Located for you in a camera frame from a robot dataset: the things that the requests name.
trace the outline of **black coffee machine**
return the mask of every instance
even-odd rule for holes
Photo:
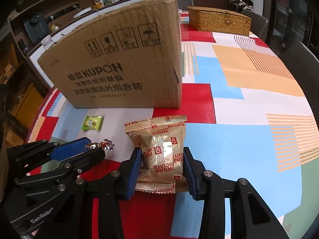
[[[37,13],[30,19],[24,20],[23,24],[33,44],[41,41],[50,32],[42,13]]]

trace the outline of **tablecloth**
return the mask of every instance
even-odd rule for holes
[[[128,159],[133,145],[124,123],[186,114],[185,146],[222,178],[247,178],[291,239],[300,239],[319,211],[319,133],[310,106],[281,60],[254,34],[199,32],[182,14],[182,106],[179,109],[76,109],[53,88],[28,142],[64,143],[83,136],[115,144],[103,163],[82,176],[103,177]],[[104,115],[101,132],[80,129],[86,115]],[[48,163],[32,173],[47,171]],[[120,202],[126,239],[197,238],[203,209],[187,193],[135,192]],[[230,238],[226,199],[225,238]],[[97,214],[93,218],[97,238]]]

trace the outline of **wicker basket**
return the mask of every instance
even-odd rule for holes
[[[249,36],[251,18],[246,15],[217,8],[187,8],[189,24],[196,30]]]

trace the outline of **basket lid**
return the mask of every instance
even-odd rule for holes
[[[231,15],[241,16],[241,17],[250,19],[250,17],[248,17],[248,16],[246,16],[246,15],[243,15],[243,14],[241,14],[241,13],[234,12],[234,11],[225,10],[225,9],[210,8],[210,7],[200,7],[200,6],[187,6],[187,8],[188,8],[189,10],[193,10],[193,11],[217,12],[217,13],[223,13],[223,14],[231,14]]]

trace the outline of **chair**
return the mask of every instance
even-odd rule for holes
[[[194,6],[193,0],[177,0],[178,8],[182,11],[188,11],[187,6]]]
[[[293,43],[280,59],[298,82],[319,123],[319,60],[300,41]]]
[[[250,31],[254,33],[256,36],[261,37],[264,29],[266,28],[268,20],[265,17],[256,14],[248,9],[243,10],[241,14],[251,18]]]

